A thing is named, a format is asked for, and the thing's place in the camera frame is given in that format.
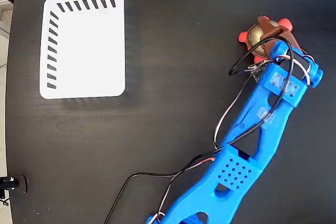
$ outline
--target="black tabletop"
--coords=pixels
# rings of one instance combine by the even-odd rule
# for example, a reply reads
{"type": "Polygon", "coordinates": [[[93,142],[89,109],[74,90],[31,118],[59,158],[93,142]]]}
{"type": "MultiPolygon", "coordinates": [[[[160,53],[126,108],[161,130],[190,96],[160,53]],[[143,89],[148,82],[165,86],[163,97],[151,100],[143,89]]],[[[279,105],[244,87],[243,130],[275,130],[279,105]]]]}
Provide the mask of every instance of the black tabletop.
{"type": "MultiPolygon", "coordinates": [[[[14,224],[102,223],[130,174],[174,172],[212,150],[214,127],[246,78],[227,74],[246,51],[237,36],[258,15],[289,18],[324,77],[293,111],[233,223],[336,222],[335,0],[125,0],[125,93],[65,100],[39,94],[44,1],[15,0],[10,31],[7,167],[28,179],[26,195],[10,195],[14,224]]],[[[254,86],[251,81],[224,121],[220,138],[254,86]]],[[[240,146],[255,144],[250,137],[240,146]]],[[[204,169],[176,181],[165,211],[204,169]]],[[[168,182],[135,178],[110,223],[144,224],[168,182]]]]}

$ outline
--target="brass ball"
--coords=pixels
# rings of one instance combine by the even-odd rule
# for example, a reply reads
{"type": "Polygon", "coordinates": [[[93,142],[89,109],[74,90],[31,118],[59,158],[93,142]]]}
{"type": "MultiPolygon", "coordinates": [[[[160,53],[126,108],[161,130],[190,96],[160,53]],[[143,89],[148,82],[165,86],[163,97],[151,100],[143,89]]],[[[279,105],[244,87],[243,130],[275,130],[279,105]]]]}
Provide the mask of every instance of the brass ball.
{"type": "MultiPolygon", "coordinates": [[[[279,23],[274,20],[270,20],[270,23],[274,26],[279,26],[279,23]]],[[[252,47],[256,43],[258,43],[263,34],[264,33],[258,24],[253,25],[247,31],[247,43],[249,44],[249,46],[252,47]]],[[[265,53],[265,51],[263,50],[261,46],[257,47],[257,49],[254,50],[254,52],[260,57],[267,57],[267,54],[265,53]]]]}

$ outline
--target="white wire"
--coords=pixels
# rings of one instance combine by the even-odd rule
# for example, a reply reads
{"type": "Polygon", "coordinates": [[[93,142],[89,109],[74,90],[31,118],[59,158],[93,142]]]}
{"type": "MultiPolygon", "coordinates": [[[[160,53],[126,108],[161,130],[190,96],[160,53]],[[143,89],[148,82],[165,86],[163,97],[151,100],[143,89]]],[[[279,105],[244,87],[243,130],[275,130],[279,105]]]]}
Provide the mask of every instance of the white wire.
{"type": "MultiPolygon", "coordinates": [[[[159,212],[159,215],[163,215],[163,216],[165,216],[165,214],[164,214],[163,212],[159,212]]],[[[158,214],[155,214],[155,215],[153,216],[153,218],[148,222],[148,224],[153,224],[153,223],[155,222],[157,216],[158,216],[158,214]]]]}
{"type": "Polygon", "coordinates": [[[314,60],[313,56],[310,56],[310,55],[304,55],[303,57],[308,57],[308,58],[310,58],[310,59],[315,63],[315,60],[314,60]]]}
{"type": "MultiPolygon", "coordinates": [[[[265,61],[262,64],[260,64],[258,66],[257,69],[255,69],[254,71],[258,70],[262,65],[269,63],[269,61],[265,61]]],[[[215,134],[214,134],[214,145],[215,148],[218,149],[218,147],[216,146],[216,140],[217,140],[217,134],[219,132],[219,129],[221,128],[220,126],[222,125],[223,119],[226,116],[226,114],[229,112],[229,110],[232,108],[232,106],[236,103],[236,101],[238,100],[239,96],[242,94],[243,89],[240,90],[240,92],[238,93],[238,95],[236,96],[236,98],[233,100],[233,102],[230,104],[230,106],[227,108],[227,110],[224,112],[224,114],[222,115],[222,117],[220,118],[216,128],[215,128],[215,134]]]]}
{"type": "MultiPolygon", "coordinates": [[[[280,57],[285,58],[286,60],[290,60],[290,57],[288,55],[280,55],[276,58],[276,60],[278,61],[278,58],[280,58],[280,57]]],[[[307,79],[307,85],[310,86],[310,76],[309,76],[307,70],[304,68],[304,66],[300,62],[298,62],[298,60],[294,59],[294,63],[302,69],[302,71],[303,71],[303,73],[304,73],[304,75],[306,76],[306,79],[307,79]]]]}

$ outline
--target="white plate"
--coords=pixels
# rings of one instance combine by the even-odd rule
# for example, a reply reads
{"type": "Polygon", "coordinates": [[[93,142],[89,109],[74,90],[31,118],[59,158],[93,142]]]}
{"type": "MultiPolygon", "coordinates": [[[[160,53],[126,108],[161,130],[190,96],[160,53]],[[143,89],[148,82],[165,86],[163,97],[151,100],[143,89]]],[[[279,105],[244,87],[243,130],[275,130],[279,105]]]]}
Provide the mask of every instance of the white plate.
{"type": "Polygon", "coordinates": [[[40,94],[111,97],[125,90],[124,0],[46,0],[40,94]]]}

